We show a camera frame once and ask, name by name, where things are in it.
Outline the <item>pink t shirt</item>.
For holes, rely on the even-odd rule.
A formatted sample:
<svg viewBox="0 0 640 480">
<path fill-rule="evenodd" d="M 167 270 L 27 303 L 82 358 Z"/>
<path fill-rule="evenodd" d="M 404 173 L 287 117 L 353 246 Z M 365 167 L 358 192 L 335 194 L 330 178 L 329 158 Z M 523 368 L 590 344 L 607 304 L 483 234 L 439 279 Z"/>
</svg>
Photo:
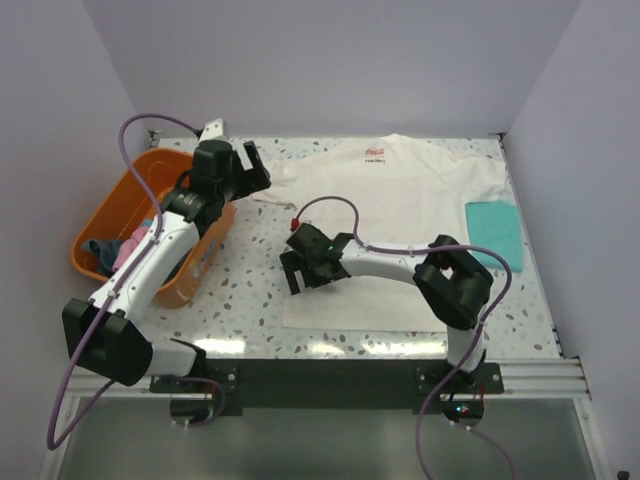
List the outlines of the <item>pink t shirt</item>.
<svg viewBox="0 0 640 480">
<path fill-rule="evenodd" d="M 145 234 L 135 233 L 133 231 L 131 236 L 121 244 L 121 246 L 118 249 L 116 259 L 113 263 L 114 272 L 118 271 L 124 265 L 127 259 L 131 256 L 131 254 L 135 251 L 137 246 L 144 239 L 146 233 Z"/>
</svg>

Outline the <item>white t shirt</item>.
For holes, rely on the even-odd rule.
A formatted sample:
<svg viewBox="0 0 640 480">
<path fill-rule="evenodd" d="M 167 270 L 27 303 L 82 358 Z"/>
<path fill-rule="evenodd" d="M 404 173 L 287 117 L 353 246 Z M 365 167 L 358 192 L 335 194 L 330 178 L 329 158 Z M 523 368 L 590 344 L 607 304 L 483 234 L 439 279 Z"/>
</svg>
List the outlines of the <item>white t shirt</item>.
<svg viewBox="0 0 640 480">
<path fill-rule="evenodd" d="M 501 160 L 454 153 L 401 135 L 345 142 L 303 159 L 269 160 L 269 189 L 253 200 L 302 209 L 302 218 L 328 236 L 348 232 L 352 201 L 359 235 L 376 246 L 424 247 L 440 234 L 470 244 L 465 205 L 509 201 Z M 286 298 L 287 328 L 442 332 L 445 329 L 413 285 L 354 278 Z"/>
</svg>

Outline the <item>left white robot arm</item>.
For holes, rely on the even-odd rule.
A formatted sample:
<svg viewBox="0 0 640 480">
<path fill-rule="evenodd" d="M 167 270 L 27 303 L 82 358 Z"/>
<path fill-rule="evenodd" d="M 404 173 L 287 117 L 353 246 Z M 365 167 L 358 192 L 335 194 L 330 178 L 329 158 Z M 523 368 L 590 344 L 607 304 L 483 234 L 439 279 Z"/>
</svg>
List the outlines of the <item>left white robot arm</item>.
<svg viewBox="0 0 640 480">
<path fill-rule="evenodd" d="M 152 343 L 142 323 L 155 300 L 176 308 L 192 299 L 231 227 L 234 201 L 270 187 L 255 143 L 243 148 L 248 168 L 222 139 L 199 141 L 192 155 L 156 149 L 134 161 L 80 235 L 118 234 L 135 246 L 88 299 L 63 308 L 72 366 L 125 386 L 145 376 L 171 376 L 185 392 L 205 385 L 201 348 Z"/>
</svg>

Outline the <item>dark grey t shirt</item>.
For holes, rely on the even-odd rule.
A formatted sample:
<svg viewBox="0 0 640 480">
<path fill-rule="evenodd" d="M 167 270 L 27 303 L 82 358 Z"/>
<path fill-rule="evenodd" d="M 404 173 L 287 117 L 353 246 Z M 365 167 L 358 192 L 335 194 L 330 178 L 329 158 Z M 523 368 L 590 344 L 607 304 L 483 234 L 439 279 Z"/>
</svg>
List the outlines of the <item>dark grey t shirt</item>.
<svg viewBox="0 0 640 480">
<path fill-rule="evenodd" d="M 82 250 L 98 261 L 98 273 L 110 277 L 114 273 L 114 264 L 123 243 L 120 239 L 88 239 L 82 244 Z"/>
</svg>

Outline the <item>folded teal t shirt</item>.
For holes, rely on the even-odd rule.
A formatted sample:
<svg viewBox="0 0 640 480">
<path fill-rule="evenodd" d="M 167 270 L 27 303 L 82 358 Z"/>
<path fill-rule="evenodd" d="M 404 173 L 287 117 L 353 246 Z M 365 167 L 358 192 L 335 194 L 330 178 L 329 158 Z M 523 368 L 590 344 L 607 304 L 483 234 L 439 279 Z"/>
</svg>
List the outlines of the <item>folded teal t shirt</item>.
<svg viewBox="0 0 640 480">
<path fill-rule="evenodd" d="M 502 200 L 473 202 L 465 205 L 465 215 L 470 244 L 495 252 L 520 273 L 524 253 L 517 208 Z"/>
</svg>

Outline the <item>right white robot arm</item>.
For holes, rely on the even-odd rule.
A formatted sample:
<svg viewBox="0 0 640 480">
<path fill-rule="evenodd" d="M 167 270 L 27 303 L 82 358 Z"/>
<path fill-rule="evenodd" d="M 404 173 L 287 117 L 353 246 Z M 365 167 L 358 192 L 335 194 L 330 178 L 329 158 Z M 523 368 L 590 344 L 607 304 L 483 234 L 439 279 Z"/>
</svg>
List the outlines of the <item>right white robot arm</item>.
<svg viewBox="0 0 640 480">
<path fill-rule="evenodd" d="M 359 243 L 353 233 L 330 238 L 302 223 L 280 255 L 290 293 L 353 277 L 413 285 L 436 319 L 446 326 L 448 386 L 469 392 L 481 380 L 486 349 L 476 338 L 489 302 L 493 279 L 488 270 L 448 235 L 440 235 L 424 253 Z"/>
</svg>

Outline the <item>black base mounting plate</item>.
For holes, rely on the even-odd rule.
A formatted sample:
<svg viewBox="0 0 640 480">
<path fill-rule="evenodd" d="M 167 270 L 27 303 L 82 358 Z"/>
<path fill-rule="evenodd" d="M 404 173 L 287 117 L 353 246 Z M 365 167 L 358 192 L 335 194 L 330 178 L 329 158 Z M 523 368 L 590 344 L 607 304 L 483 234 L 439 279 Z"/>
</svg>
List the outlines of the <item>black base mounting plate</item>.
<svg viewBox="0 0 640 480">
<path fill-rule="evenodd" d="M 479 421 L 485 395 L 505 387 L 500 367 L 455 372 L 444 360 L 207 360 L 193 380 L 154 377 L 174 420 L 201 425 L 247 409 L 409 410 Z"/>
</svg>

